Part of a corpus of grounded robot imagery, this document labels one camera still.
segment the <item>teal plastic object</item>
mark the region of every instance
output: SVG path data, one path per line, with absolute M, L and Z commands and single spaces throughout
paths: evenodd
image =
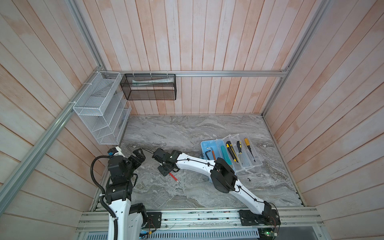
M 232 165 L 231 159 L 229 159 L 227 149 L 224 146 L 221 146 L 221 152 L 223 153 L 224 160 L 228 163 L 229 166 Z

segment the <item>marble countertop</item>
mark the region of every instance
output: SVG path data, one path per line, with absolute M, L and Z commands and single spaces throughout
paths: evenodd
M 202 141 L 244 132 L 248 133 L 263 165 L 261 173 L 239 177 L 240 181 L 256 196 L 276 206 L 301 205 L 262 118 L 255 114 L 130 116 L 121 149 L 126 156 L 139 147 L 152 151 L 159 147 L 202 157 Z M 132 204 L 142 202 L 146 209 L 245 207 L 232 195 L 217 191 L 202 174 L 180 170 L 174 175 L 181 184 L 170 176 L 163 177 L 152 154 L 144 153 L 146 161 L 135 171 L 139 178 L 133 189 Z

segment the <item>toolbox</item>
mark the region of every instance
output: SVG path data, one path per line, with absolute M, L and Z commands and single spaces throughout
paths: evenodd
M 218 157 L 223 158 L 232 167 L 237 176 L 247 176 L 260 173 L 261 165 L 263 164 L 256 148 L 249 139 L 247 133 L 231 134 L 223 139 L 202 141 L 200 145 L 204 159 L 213 160 L 213 150 L 216 159 Z M 241 154 L 239 153 L 238 145 L 241 145 Z

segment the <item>black mesh basket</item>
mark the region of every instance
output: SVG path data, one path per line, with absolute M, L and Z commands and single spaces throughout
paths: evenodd
M 171 82 L 159 82 L 164 79 Z M 126 73 L 120 86 L 127 100 L 176 100 L 175 74 Z

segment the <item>wooden wall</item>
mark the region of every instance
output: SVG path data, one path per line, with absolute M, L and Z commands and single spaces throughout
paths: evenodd
M 319 0 L 77 0 L 108 70 L 280 70 Z M 132 114 L 261 113 L 278 78 L 177 78 Z
M 384 1 L 335 1 L 266 116 L 333 239 L 384 238 Z
M 1 185 L 96 66 L 65 1 L 0 1 Z M 107 150 L 73 116 L 0 217 L 0 238 L 70 239 Z

